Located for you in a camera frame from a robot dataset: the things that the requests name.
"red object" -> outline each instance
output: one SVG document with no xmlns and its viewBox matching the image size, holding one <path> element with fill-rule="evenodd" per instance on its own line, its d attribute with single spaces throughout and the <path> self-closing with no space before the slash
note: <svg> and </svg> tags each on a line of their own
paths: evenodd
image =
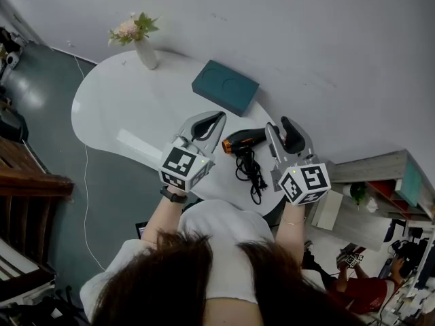
<svg viewBox="0 0 435 326">
<path fill-rule="evenodd" d="M 382 307 L 387 297 L 387 283 L 385 279 L 380 278 L 350 278 L 345 292 L 338 292 L 334 281 L 328 293 L 343 307 L 347 308 L 350 305 L 350 312 L 366 314 L 376 312 Z"/>
<path fill-rule="evenodd" d="M 367 184 L 375 189 L 377 192 L 382 194 L 387 200 L 389 200 L 393 205 L 401 210 L 401 214 L 409 219 L 408 212 L 408 202 L 405 200 L 394 200 L 392 196 L 395 194 L 394 188 L 396 186 L 395 180 L 384 180 L 384 181 L 368 181 Z"/>
</svg>

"bracelet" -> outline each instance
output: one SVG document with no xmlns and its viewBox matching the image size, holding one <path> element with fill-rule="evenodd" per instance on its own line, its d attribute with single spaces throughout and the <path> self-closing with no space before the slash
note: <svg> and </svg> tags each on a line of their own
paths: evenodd
<svg viewBox="0 0 435 326">
<path fill-rule="evenodd" d="M 284 219 L 284 216 L 281 216 L 281 220 L 283 220 L 283 221 L 284 221 L 286 224 L 288 224 L 288 225 L 302 225 L 302 224 L 307 220 L 307 216 L 305 216 L 304 219 L 303 219 L 301 222 L 298 222 L 298 223 L 287 222 L 287 221 Z"/>
</svg>

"round table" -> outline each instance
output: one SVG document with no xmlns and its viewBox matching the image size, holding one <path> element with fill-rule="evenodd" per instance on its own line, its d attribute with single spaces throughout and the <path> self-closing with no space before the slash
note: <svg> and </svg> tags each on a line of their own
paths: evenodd
<svg viewBox="0 0 435 326">
<path fill-rule="evenodd" d="M 186 119 L 198 113 L 226 113 L 221 140 L 241 129 L 273 123 L 256 101 L 239 117 L 193 93 L 192 82 L 203 63 L 170 52 L 156 55 L 158 67 L 153 71 L 131 51 L 112 56 L 89 72 L 71 108 L 73 129 L 81 142 L 157 169 L 164 145 L 172 141 Z M 251 183 L 236 179 L 235 157 L 226 155 L 220 144 L 214 151 L 216 166 L 192 191 L 203 199 L 225 199 L 243 210 L 269 213 L 283 192 L 273 191 L 270 171 L 275 161 L 266 142 L 254 151 L 268 184 L 260 205 L 251 199 Z"/>
</svg>

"green box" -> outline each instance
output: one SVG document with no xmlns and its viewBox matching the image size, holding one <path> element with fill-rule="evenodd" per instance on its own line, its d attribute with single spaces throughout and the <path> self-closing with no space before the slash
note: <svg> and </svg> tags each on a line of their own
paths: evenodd
<svg viewBox="0 0 435 326">
<path fill-rule="evenodd" d="M 210 60 L 192 82 L 192 90 L 215 104 L 243 116 L 258 89 L 258 83 Z"/>
<path fill-rule="evenodd" d="M 421 184 L 422 178 L 420 172 L 416 166 L 408 160 L 402 178 L 402 185 L 396 192 L 400 197 L 406 200 L 409 205 L 417 206 Z"/>
</svg>

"white vase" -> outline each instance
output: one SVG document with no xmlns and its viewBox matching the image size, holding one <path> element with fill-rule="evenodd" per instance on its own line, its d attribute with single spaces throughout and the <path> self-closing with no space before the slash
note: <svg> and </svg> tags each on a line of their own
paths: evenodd
<svg viewBox="0 0 435 326">
<path fill-rule="evenodd" d="M 153 70 L 157 67 L 157 58 L 152 46 L 144 36 L 141 40 L 135 40 L 136 52 L 143 63 L 149 70 Z"/>
<path fill-rule="evenodd" d="M 352 195 L 351 195 L 351 187 L 352 187 L 352 184 L 351 184 L 351 183 L 350 183 L 349 185 L 345 185 L 345 186 L 343 186 L 343 195 L 352 198 Z"/>
</svg>

